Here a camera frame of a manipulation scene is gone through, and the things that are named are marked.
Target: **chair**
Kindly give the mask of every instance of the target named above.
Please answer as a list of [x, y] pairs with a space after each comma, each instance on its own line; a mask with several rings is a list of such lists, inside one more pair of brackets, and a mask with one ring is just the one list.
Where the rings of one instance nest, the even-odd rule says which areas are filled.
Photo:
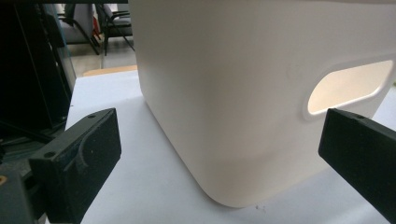
[[76, 4], [73, 18], [59, 17], [61, 27], [64, 31], [66, 44], [90, 44], [96, 55], [99, 47], [96, 39], [92, 36], [93, 12], [92, 4]]
[[97, 4], [96, 9], [101, 28], [105, 34], [105, 56], [107, 55], [107, 45], [110, 37], [122, 36], [129, 47], [134, 50], [134, 46], [126, 38], [126, 36], [133, 35], [129, 12], [112, 12], [107, 4]]

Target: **plastic bin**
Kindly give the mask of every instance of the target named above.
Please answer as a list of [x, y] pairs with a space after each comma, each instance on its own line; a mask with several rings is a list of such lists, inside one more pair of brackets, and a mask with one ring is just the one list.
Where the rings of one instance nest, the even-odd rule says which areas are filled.
[[392, 1], [130, 1], [143, 95], [201, 188], [243, 207], [307, 179], [326, 108], [396, 78]]

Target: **white tabletop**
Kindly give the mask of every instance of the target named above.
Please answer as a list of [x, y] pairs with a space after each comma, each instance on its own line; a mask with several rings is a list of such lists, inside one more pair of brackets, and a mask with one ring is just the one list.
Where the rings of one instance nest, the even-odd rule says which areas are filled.
[[[393, 110], [381, 106], [375, 115], [385, 123], [387, 114], [396, 114], [396, 98], [386, 102]], [[200, 189], [150, 113], [136, 71], [78, 78], [67, 127], [110, 107], [117, 108], [122, 154], [82, 223], [388, 223], [331, 168], [260, 204], [218, 204]]]

